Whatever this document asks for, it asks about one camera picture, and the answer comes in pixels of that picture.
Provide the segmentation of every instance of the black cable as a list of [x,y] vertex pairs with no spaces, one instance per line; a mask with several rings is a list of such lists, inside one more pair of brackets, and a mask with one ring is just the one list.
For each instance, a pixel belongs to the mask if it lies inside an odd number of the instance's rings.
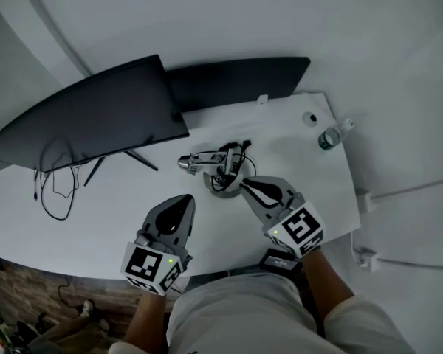
[[55,190],[55,177],[54,177],[54,172],[52,172],[52,192],[55,193],[55,194],[61,195],[62,197],[67,199],[75,190],[77,190],[80,187],[80,184],[79,184],[79,171],[80,171],[80,167],[81,167],[81,165],[78,165],[78,166],[74,167],[75,169],[77,169],[77,173],[75,174],[75,178],[77,179],[77,187],[73,188],[73,190],[71,190],[68,195],[64,195],[62,192],[57,192]]
[[44,188],[46,187],[46,183],[47,180],[49,180],[50,175],[46,176],[46,178],[44,179],[44,183],[43,183],[43,187],[41,188],[41,205],[44,209],[44,211],[53,219],[56,219],[57,221],[64,221],[69,217],[69,214],[71,213],[71,209],[72,209],[72,205],[74,204],[74,197],[75,197],[75,190],[77,189],[75,186],[75,174],[74,174],[74,168],[73,167],[69,167],[69,169],[71,170],[72,173],[72,183],[73,183],[73,187],[71,190],[71,201],[69,204],[69,209],[67,210],[66,216],[64,216],[64,218],[59,218],[57,216],[54,216],[53,214],[51,214],[51,212],[49,212],[49,210],[46,208],[46,205],[44,204]]
[[35,179],[35,194],[34,194],[34,199],[35,199],[35,201],[37,201],[37,200],[38,200],[38,192],[36,191],[36,181],[38,180],[38,171],[37,171],[37,170],[35,170],[34,179]]
[[61,288],[68,288],[71,285],[71,282],[69,281],[69,277],[66,275],[66,281],[67,281],[67,285],[59,285],[58,286],[58,295],[59,295],[59,299],[61,300],[62,304],[64,304],[66,307],[68,308],[72,308],[72,309],[78,309],[78,307],[80,307],[80,305],[76,305],[76,306],[71,306],[69,305],[69,303],[63,299],[63,297],[61,296]]
[[[239,157],[239,161],[233,165],[233,172],[235,173],[235,176],[233,176],[228,181],[225,181],[223,178],[219,178],[219,177],[217,178],[216,176],[211,176],[210,177],[210,181],[211,181],[211,184],[212,184],[212,189],[215,190],[216,192],[223,192],[228,187],[231,186],[231,184],[236,180],[236,177],[238,177],[238,173],[239,173],[239,171],[241,169],[241,166],[244,163],[244,160],[248,160],[253,165],[254,176],[256,176],[258,174],[258,171],[256,170],[256,166],[254,164],[254,161],[246,156],[245,147],[240,145],[240,144],[236,144],[235,148],[236,147],[240,147],[241,148],[241,153],[234,153],[233,154],[233,156],[240,156]],[[214,182],[216,182],[219,186],[221,186],[221,188],[215,188]]]
[[175,292],[178,292],[179,294],[181,294],[182,295],[182,292],[181,291],[179,291],[179,290],[176,290],[174,287],[171,287],[171,290],[174,290]]
[[257,175],[258,175],[258,171],[256,170],[256,166],[255,166],[255,164],[254,164],[254,161],[253,160],[251,160],[248,156],[244,156],[244,160],[247,160],[247,161],[249,161],[252,165],[253,165],[253,168],[254,168],[254,176],[256,177]]

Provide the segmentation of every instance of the glass bottle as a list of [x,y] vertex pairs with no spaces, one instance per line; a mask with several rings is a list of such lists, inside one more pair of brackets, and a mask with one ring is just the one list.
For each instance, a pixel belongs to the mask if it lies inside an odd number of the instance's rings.
[[351,118],[344,119],[341,123],[328,127],[318,137],[318,144],[323,150],[331,150],[339,145],[348,132],[354,127],[354,122]]

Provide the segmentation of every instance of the wooden floor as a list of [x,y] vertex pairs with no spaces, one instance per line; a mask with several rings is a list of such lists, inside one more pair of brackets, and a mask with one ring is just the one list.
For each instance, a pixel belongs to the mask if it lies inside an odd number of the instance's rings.
[[[78,312],[63,304],[58,295],[58,287],[66,285],[66,276],[39,271],[33,268],[2,261],[4,271],[0,271],[0,317],[9,325],[16,322],[37,323],[38,316],[45,313],[44,321],[55,325],[64,319],[75,317]],[[68,277],[70,286],[61,288],[61,296],[71,306],[81,305],[90,299],[111,327],[109,340],[92,351],[106,353],[111,343],[121,339],[131,321],[141,291],[125,280],[97,280],[82,277]],[[183,288],[187,279],[177,280]],[[179,297],[178,293],[168,292],[167,311]]]

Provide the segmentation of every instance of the white cable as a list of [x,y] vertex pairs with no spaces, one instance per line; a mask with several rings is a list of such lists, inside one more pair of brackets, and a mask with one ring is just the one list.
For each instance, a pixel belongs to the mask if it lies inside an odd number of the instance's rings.
[[367,265],[367,264],[365,264],[365,261],[361,260],[361,253],[360,253],[360,251],[358,251],[358,250],[355,249],[355,247],[354,247],[354,243],[353,243],[353,232],[351,232],[351,233],[349,234],[349,238],[350,238],[351,256],[353,257],[353,261],[354,261],[357,265],[359,265],[360,267],[364,267],[364,266]]
[[409,263],[406,261],[388,260],[386,258],[378,258],[377,260],[382,263],[390,263],[392,265],[407,266],[409,268],[426,268],[429,270],[443,271],[443,265],[427,265],[424,263]]
[[[367,263],[361,258],[361,251],[355,249],[354,241],[353,241],[353,232],[349,234],[350,237],[350,247],[351,247],[351,256],[353,257],[353,261],[359,265],[361,268],[367,267]],[[407,266],[409,268],[424,268],[428,270],[437,270],[443,271],[443,265],[428,265],[424,263],[409,263],[407,261],[398,261],[398,260],[388,260],[387,258],[377,258],[378,261],[382,263],[390,263],[391,265],[398,266]]]

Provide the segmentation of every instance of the curved monitor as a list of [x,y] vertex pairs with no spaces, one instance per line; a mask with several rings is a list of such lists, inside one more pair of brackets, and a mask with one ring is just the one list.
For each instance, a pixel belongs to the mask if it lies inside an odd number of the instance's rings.
[[0,161],[49,172],[189,136],[158,55],[93,75],[0,131]]

